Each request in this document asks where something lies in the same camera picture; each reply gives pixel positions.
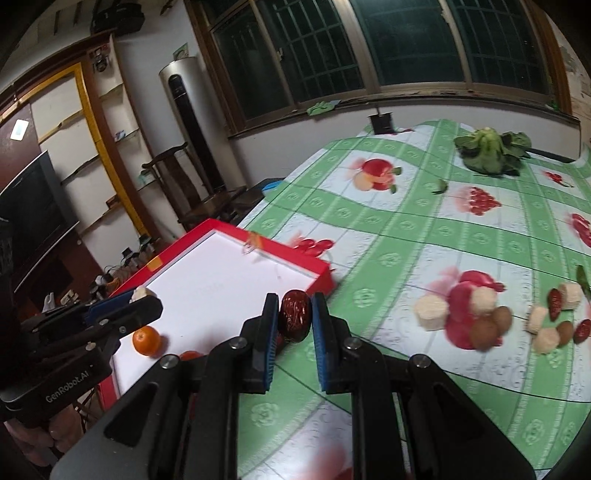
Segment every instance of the white wall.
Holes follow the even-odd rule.
[[[414,105],[383,106],[392,112],[397,127],[412,127],[426,120],[449,118],[474,128],[492,127],[501,132],[524,131],[541,150],[579,157],[579,129],[531,111],[507,106],[494,108],[476,100],[457,105],[415,99]],[[375,109],[337,110],[326,115],[270,128],[232,141],[236,156],[250,185],[270,177],[285,177],[331,140],[354,137],[369,124]]]
[[[173,53],[185,43],[189,55],[200,55],[199,46],[182,0],[165,16],[154,8],[144,8],[142,29],[116,39],[119,65],[128,84],[129,95],[141,119],[144,134],[154,155],[184,143],[172,108],[158,74],[172,62]]]

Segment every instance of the green leafy vegetable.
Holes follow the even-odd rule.
[[[581,289],[587,297],[588,301],[591,301],[591,288],[589,288],[589,282],[587,281],[587,275],[582,265],[577,266],[577,283],[581,285]]]
[[[448,184],[445,180],[443,179],[439,179],[437,182],[437,190],[435,190],[433,193],[435,195],[441,195],[442,193],[447,192],[447,188],[448,188]]]
[[[456,137],[454,143],[464,165],[484,175],[518,176],[523,167],[521,158],[530,156],[525,149],[531,148],[531,140],[523,132],[499,135],[488,127],[464,137]]]

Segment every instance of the black monitor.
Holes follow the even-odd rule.
[[[0,218],[12,226],[13,290],[78,223],[60,179],[43,152],[0,193]]]

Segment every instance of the window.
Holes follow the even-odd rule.
[[[191,0],[235,131],[417,89],[546,103],[531,0]]]
[[[451,0],[475,82],[545,93],[534,34],[518,0]]]
[[[215,37],[247,119],[289,105],[251,7],[224,23]]]
[[[438,0],[352,0],[380,85],[462,82],[452,32]]]
[[[331,0],[263,0],[267,28],[295,101],[363,88]]]

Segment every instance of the green tablecloth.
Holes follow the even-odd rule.
[[[469,171],[456,154],[454,137],[468,131],[444,119],[399,135],[372,135],[367,128],[335,140],[240,226],[283,243],[298,236],[334,241],[322,256],[339,282],[331,313],[388,355],[432,357],[541,477],[591,409],[591,340],[541,356],[530,348],[524,325],[533,303],[545,304],[549,289],[575,280],[577,265],[591,272],[591,248],[569,225],[573,214],[591,220],[590,152],[584,148],[569,165],[534,157],[521,176],[495,179]],[[353,178],[373,158],[401,167],[395,193],[365,190]],[[432,194],[438,179],[449,181],[444,195]],[[501,206],[483,215],[467,210],[474,188]],[[443,330],[422,330],[413,314],[417,298],[466,270],[504,283],[498,304],[516,315],[503,345],[487,353],[456,348]],[[591,317],[587,310],[584,301],[558,322],[577,323]],[[548,318],[545,324],[552,325]],[[279,356],[267,395],[241,399],[239,473],[245,480],[301,478],[324,445],[342,447],[351,463],[350,401],[320,392],[311,337]]]

